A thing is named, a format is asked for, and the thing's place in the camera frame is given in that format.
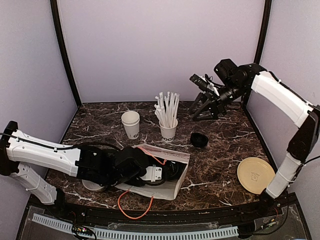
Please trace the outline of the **stack of black cup lids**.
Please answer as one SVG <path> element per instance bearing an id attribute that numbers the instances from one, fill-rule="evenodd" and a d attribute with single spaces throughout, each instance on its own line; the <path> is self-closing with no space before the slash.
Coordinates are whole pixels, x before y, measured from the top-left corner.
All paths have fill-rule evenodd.
<path id="1" fill-rule="evenodd" d="M 208 142 L 208 137 L 202 133 L 193 132 L 190 136 L 190 143 L 196 148 L 204 148 Z"/>

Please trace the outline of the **black coffee cup lid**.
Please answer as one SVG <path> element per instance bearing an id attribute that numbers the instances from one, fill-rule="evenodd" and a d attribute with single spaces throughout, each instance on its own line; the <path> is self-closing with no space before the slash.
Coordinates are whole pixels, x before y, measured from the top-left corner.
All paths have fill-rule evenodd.
<path id="1" fill-rule="evenodd" d="M 167 180 L 177 180 L 181 177 L 185 164 L 177 161 L 167 161 L 163 166 L 164 173 Z"/>

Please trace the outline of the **stack of white paper cups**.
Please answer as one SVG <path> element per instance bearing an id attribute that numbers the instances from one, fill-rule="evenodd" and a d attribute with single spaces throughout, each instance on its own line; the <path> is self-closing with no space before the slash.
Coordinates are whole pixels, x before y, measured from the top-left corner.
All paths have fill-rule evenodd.
<path id="1" fill-rule="evenodd" d="M 136 111 L 126 111 L 121 116 L 121 122 L 124 126 L 127 137 L 135 140 L 140 134 L 140 115 Z"/>

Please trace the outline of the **white paper takeout bag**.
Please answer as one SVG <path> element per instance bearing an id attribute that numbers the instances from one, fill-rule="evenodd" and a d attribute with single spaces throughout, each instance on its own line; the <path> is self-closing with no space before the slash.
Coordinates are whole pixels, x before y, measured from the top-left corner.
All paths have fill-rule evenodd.
<path id="1" fill-rule="evenodd" d="M 148 157 L 145 174 L 134 177 L 135 183 L 129 180 L 115 187 L 124 191 L 117 199 L 119 210 L 127 218 L 138 220 L 150 211 L 155 199 L 166 201 L 176 199 L 186 177 L 191 155 L 149 144 L 135 145 L 134 148 Z M 122 209 L 121 200 L 127 193 L 134 193 L 150 199 L 147 209 L 140 216 L 130 216 Z"/>

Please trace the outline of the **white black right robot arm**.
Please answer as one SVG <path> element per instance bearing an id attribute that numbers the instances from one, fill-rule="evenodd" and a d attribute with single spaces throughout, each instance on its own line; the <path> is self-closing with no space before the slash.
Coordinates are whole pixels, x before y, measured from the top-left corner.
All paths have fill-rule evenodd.
<path id="1" fill-rule="evenodd" d="M 189 108 L 193 121 L 216 120 L 227 113 L 227 106 L 243 98 L 249 102 L 254 122 L 267 146 L 285 150 L 277 160 L 277 172 L 263 190 L 262 201 L 255 213 L 266 217 L 275 208 L 278 198 L 293 183 L 300 170 L 312 159 L 320 136 L 320 107 L 290 89 L 275 74 L 257 63 L 236 65 L 231 59 L 221 60 L 214 68 L 221 84 L 207 74 L 193 74 L 189 79 L 200 93 Z"/>

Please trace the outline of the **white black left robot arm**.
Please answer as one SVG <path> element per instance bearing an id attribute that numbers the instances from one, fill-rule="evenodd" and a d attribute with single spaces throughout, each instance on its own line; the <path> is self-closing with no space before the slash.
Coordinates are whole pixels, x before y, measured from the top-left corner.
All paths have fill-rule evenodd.
<path id="1" fill-rule="evenodd" d="M 107 144 L 82 143 L 62 145 L 25 134 L 10 121 L 0 134 L 0 174 L 8 176 L 35 195 L 42 204 L 60 218 L 67 218 L 70 206 L 64 202 L 64 192 L 47 183 L 31 165 L 65 173 L 101 187 L 125 183 L 146 174 L 149 160 L 139 148 L 118 149 Z"/>

